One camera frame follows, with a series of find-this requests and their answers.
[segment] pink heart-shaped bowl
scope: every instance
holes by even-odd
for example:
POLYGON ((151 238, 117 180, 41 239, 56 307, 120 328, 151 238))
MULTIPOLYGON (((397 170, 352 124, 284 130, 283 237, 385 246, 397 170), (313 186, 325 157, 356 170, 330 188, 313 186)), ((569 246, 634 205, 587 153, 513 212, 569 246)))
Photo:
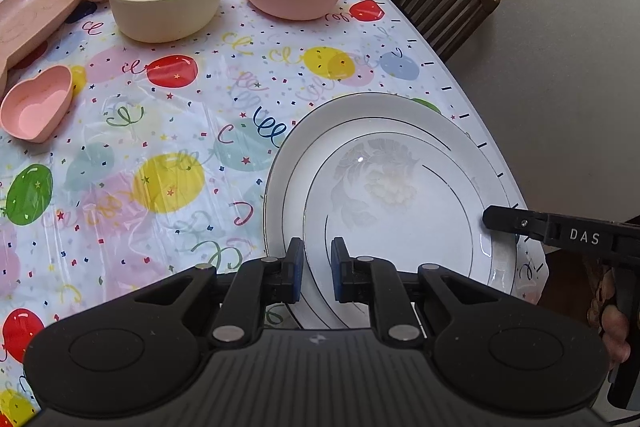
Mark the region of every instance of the pink heart-shaped bowl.
POLYGON ((71 104, 73 81, 66 66, 53 66, 12 87, 0 105, 0 125, 11 136, 44 142, 71 104))

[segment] green balloon print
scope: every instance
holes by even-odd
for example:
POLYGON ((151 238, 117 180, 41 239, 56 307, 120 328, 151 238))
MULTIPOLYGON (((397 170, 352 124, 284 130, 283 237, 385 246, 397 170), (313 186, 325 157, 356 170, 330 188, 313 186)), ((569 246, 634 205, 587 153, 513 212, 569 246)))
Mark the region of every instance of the green balloon print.
POLYGON ((51 202, 53 176, 44 165, 34 163, 18 174, 6 194, 6 217, 14 225, 29 225, 51 202))
POLYGON ((435 112, 437 112, 438 114, 442 114, 442 113, 440 112, 440 110, 439 110, 435 105, 433 105, 433 103, 431 103, 431 102, 427 102, 426 100, 423 100, 423 99, 421 99, 421 98, 412 98, 412 100, 413 100, 414 102, 421 103, 422 105, 424 105, 424 106, 428 107, 429 109, 433 109, 433 110, 434 110, 435 112))

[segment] finger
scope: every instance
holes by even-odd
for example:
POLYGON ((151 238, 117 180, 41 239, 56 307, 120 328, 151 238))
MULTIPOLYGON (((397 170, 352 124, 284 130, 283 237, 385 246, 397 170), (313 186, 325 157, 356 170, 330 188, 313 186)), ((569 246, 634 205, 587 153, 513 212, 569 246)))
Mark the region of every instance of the finger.
POLYGON ((631 346, 626 342, 620 342, 616 339, 612 338, 609 333, 605 333, 602 336, 602 341, 604 342, 607 351, 609 352, 609 356, 611 360, 616 363, 625 362, 626 359, 629 358, 629 354, 631 354, 631 346))
POLYGON ((629 321, 618 308, 609 305, 602 312, 602 328, 612 338, 623 342, 629 334, 629 321))
POLYGON ((600 293, 599 299, 601 302, 606 302, 609 299, 613 298, 613 295, 616 294, 616 282, 613 279, 613 270, 609 270, 602 277, 602 281, 600 282, 600 287, 598 288, 600 293))

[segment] screw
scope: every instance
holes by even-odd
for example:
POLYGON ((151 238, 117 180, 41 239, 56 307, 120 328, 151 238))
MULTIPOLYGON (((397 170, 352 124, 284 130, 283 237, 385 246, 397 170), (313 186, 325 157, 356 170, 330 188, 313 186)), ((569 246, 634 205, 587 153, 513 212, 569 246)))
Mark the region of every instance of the screw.
POLYGON ((235 342, 244 337, 244 330, 238 326, 218 326, 213 330, 213 338, 220 342, 235 342))
POLYGON ((398 324, 389 328, 389 336, 396 341, 412 341, 420 336, 420 330, 411 324, 398 324))

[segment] table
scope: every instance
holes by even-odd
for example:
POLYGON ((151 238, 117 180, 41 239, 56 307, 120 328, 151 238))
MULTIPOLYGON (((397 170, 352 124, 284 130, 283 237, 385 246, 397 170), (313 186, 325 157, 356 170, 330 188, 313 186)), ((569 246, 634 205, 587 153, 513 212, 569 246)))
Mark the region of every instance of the table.
MULTIPOLYGON (((0 132, 0 200, 15 187, 40 213, 20 225, 19 216, 0 217, 0 409, 11 421, 36 407, 20 361, 43 325, 196 263, 229 271, 261 257, 277 147, 336 96, 381 91, 428 102, 481 148, 510 204, 524 206, 478 114, 389 0, 340 0, 305 23, 222 0, 201 32, 156 45, 119 34, 107 4, 84 4, 8 85, 54 64, 74 75, 72 107, 54 137, 36 145, 0 132), (375 5, 384 16, 367 20, 375 5), (306 50, 317 46, 344 54, 350 75, 337 82, 313 63, 306 50), (400 78, 400 64, 415 74, 400 78)), ((514 295, 536 302, 547 275, 542 249, 520 241, 517 252, 514 295)), ((267 317, 288 320, 282 306, 267 317)))

